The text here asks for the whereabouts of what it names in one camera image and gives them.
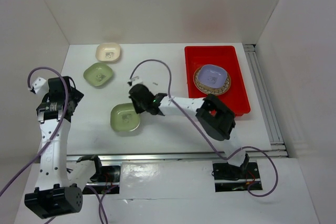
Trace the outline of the round floral brown-rimmed plate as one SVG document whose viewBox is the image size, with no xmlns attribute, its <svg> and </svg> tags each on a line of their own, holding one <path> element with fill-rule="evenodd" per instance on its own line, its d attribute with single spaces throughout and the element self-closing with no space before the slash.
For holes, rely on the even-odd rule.
<svg viewBox="0 0 336 224">
<path fill-rule="evenodd" d="M 228 77 L 224 83 L 224 85 L 218 89 L 213 89 L 213 88 L 210 88 L 210 87 L 207 87 L 205 85 L 202 85 L 197 77 L 198 77 L 198 72 L 200 71 L 201 67 L 199 67 L 197 70 L 195 70 L 194 72 L 194 75 L 193 75 L 193 82 L 195 84 L 195 86 L 197 87 L 198 90 L 200 90 L 200 92 L 204 93 L 204 94 L 213 94 L 213 95 L 222 95 L 224 93 L 226 93 L 229 89 L 230 89 L 230 86 L 231 86 L 231 77 L 228 74 Z"/>
</svg>

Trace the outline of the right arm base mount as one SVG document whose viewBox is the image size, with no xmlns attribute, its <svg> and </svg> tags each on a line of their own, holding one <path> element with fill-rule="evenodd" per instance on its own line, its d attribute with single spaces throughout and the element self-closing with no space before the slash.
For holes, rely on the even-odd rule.
<svg viewBox="0 0 336 224">
<path fill-rule="evenodd" d="M 213 163 L 212 176 L 214 177 L 215 191 L 247 191 L 262 190 L 259 168 L 256 162 L 250 162 L 245 172 L 227 163 Z"/>
</svg>

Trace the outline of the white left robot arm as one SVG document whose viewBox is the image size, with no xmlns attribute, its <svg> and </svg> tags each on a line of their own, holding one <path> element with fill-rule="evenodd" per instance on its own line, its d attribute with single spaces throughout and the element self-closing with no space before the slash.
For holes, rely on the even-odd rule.
<svg viewBox="0 0 336 224">
<path fill-rule="evenodd" d="M 78 213 L 82 209 L 87 182 L 99 181 L 103 167 L 97 155 L 82 156 L 71 172 L 67 172 L 67 141 L 71 117 L 83 98 L 71 77 L 38 78 L 34 91 L 42 97 L 37 107 L 43 153 L 32 193 L 24 204 L 41 219 Z"/>
</svg>

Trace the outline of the purple square panda plate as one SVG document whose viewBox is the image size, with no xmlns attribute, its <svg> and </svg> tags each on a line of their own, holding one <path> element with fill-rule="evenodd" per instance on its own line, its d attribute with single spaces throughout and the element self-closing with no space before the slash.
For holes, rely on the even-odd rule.
<svg viewBox="0 0 336 224">
<path fill-rule="evenodd" d="M 217 65 L 204 65 L 198 72 L 198 81 L 207 87 L 218 89 L 222 87 L 228 77 L 227 71 Z"/>
</svg>

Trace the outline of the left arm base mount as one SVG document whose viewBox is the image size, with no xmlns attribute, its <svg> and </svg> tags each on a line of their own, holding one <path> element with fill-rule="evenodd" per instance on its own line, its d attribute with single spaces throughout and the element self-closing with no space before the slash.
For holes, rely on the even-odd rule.
<svg viewBox="0 0 336 224">
<path fill-rule="evenodd" d="M 92 176 L 83 194 L 91 195 L 93 192 L 88 188 L 91 186 L 99 195 L 116 195 L 120 193 L 120 177 L 121 177 L 121 165 L 103 165 L 101 168 L 101 173 Z"/>
</svg>

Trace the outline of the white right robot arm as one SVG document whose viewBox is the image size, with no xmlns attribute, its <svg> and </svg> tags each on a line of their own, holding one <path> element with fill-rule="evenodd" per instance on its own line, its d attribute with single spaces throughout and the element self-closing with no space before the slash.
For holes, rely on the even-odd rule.
<svg viewBox="0 0 336 224">
<path fill-rule="evenodd" d="M 236 126 L 235 113 L 217 96 L 179 98 L 168 93 L 154 95 L 143 83 L 128 82 L 129 98 L 137 114 L 185 116 L 205 139 L 213 152 L 229 164 L 235 178 L 247 172 L 249 156 L 231 133 Z"/>
</svg>

